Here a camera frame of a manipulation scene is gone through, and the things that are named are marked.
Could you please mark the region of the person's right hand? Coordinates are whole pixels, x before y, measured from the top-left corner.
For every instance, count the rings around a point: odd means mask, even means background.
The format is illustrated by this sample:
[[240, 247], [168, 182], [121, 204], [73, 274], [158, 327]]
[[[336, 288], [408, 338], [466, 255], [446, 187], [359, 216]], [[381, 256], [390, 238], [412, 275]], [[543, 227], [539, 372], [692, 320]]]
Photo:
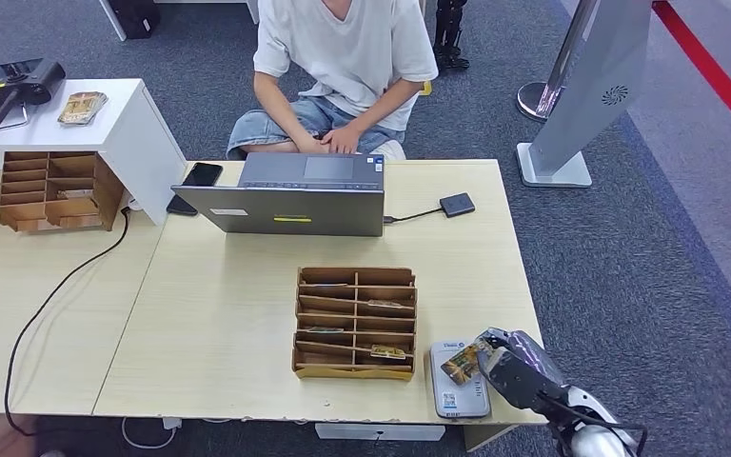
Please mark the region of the person's right hand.
[[297, 150], [307, 154], [329, 153], [329, 145], [310, 135], [308, 132], [297, 135], [292, 139]]

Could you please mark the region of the person's left hand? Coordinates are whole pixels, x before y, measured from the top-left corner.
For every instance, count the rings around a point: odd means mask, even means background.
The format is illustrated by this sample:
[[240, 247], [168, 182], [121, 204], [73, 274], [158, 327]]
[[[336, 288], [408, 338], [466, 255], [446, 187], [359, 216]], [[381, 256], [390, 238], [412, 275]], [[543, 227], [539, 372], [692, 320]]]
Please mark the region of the person's left hand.
[[352, 154], [358, 151], [363, 130], [354, 122], [329, 131], [321, 140], [328, 152]]

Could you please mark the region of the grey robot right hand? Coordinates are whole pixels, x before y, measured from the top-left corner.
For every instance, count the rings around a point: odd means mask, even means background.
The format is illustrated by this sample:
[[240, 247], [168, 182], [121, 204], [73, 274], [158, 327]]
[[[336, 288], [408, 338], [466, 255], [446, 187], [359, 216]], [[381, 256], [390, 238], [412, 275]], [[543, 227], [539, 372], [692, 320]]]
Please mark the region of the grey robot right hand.
[[567, 382], [532, 337], [522, 330], [488, 328], [474, 344], [480, 373], [511, 406], [547, 419], [558, 415], [551, 403], [563, 400]]

